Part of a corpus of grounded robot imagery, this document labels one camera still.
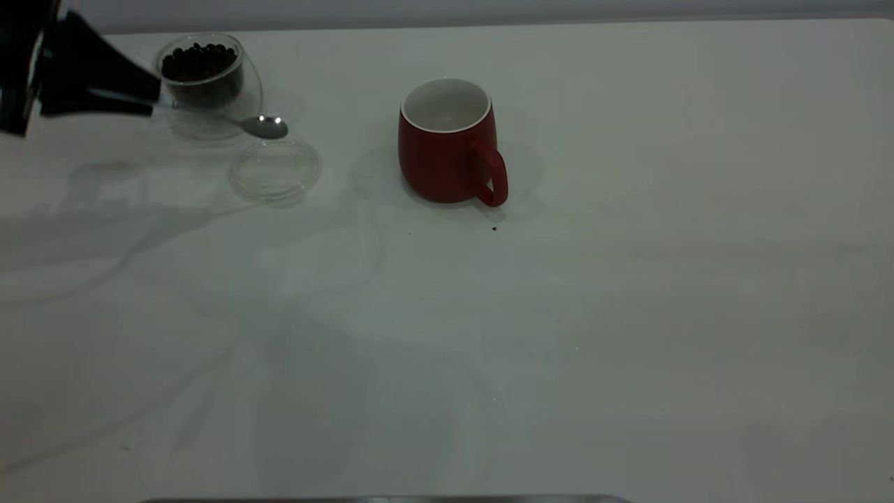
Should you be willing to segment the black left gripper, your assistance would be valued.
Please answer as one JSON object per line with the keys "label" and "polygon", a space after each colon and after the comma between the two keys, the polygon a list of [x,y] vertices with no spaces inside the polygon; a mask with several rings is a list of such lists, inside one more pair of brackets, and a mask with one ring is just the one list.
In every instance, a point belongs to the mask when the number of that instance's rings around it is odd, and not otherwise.
{"label": "black left gripper", "polygon": [[[20,137],[26,134],[34,101],[33,58],[43,31],[42,90],[100,89],[125,96],[161,94],[159,77],[125,57],[76,10],[68,10],[59,19],[58,13],[58,1],[1,2],[2,133]],[[42,95],[39,115],[150,117],[153,110],[152,105],[92,94],[61,94]]]}

